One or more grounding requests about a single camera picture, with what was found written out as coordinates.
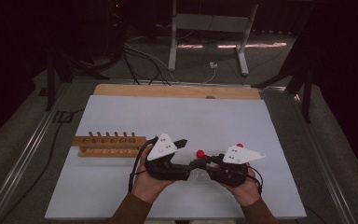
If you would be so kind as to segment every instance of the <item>red button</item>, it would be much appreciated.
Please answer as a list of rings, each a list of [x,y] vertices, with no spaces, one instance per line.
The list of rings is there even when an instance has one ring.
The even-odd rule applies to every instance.
[[[202,150],[197,151],[197,158],[202,159],[205,156],[205,153]]]

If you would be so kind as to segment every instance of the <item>hand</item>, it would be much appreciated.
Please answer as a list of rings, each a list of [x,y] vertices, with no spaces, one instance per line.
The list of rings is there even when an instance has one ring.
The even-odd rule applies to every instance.
[[[255,172],[250,167],[248,168],[248,175],[255,177]],[[241,206],[249,206],[260,199],[257,184],[251,178],[246,178],[245,182],[236,188],[232,188],[224,184],[221,185],[234,195],[235,199]]]
[[[142,173],[136,175],[131,192],[134,196],[147,203],[153,203],[165,188],[175,182],[174,180],[157,180],[150,176],[148,172],[143,172],[146,170],[145,160],[147,152],[152,148],[153,146],[148,146],[141,155],[137,173]]]

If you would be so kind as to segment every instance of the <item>dark background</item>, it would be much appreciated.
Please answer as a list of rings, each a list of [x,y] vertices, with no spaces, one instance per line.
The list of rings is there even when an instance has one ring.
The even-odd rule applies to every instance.
[[[84,27],[80,23],[90,19],[88,17],[105,21],[105,12],[99,13],[99,8],[105,7],[98,7],[104,1],[94,1],[97,4],[94,13],[82,18],[78,17],[73,5],[63,2],[66,1],[0,0],[0,127],[34,90],[32,78],[46,69],[49,44],[54,43],[84,61],[90,60],[91,54],[101,53],[98,39],[90,39],[82,32]],[[77,2],[81,5],[90,1]],[[132,23],[150,37],[156,35],[155,22],[163,25],[170,22],[170,14],[158,13],[169,12],[170,1],[117,2],[123,6],[120,13],[124,22]],[[140,2],[147,2],[150,9],[145,10]],[[274,31],[297,35],[284,68],[303,63],[305,56],[316,52],[313,83],[321,88],[358,158],[358,1],[315,1],[311,13],[309,3],[264,1],[264,7],[260,7],[256,15],[254,28],[259,34]],[[78,9],[87,14],[84,10],[87,8]],[[179,9],[192,10],[190,5],[181,5]],[[204,9],[213,10],[207,5]],[[97,37],[104,32],[98,27],[92,31]]]

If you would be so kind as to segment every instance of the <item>person's right hand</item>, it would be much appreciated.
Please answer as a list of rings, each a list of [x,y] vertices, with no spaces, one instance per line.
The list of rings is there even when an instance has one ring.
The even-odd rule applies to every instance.
[[[248,168],[248,175],[255,177],[255,172],[250,167]],[[224,186],[228,191],[230,191],[241,206],[249,206],[260,199],[257,184],[251,178],[246,178],[246,181],[242,185],[237,186],[236,188],[232,188],[221,183],[219,184]]]

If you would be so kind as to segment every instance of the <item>sleeve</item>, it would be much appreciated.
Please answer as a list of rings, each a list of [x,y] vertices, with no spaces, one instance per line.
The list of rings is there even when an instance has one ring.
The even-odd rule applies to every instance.
[[[103,224],[144,224],[152,205],[128,193],[113,216]]]
[[[271,214],[266,203],[260,198],[249,206],[241,207],[246,220],[251,224],[278,224],[278,220]]]

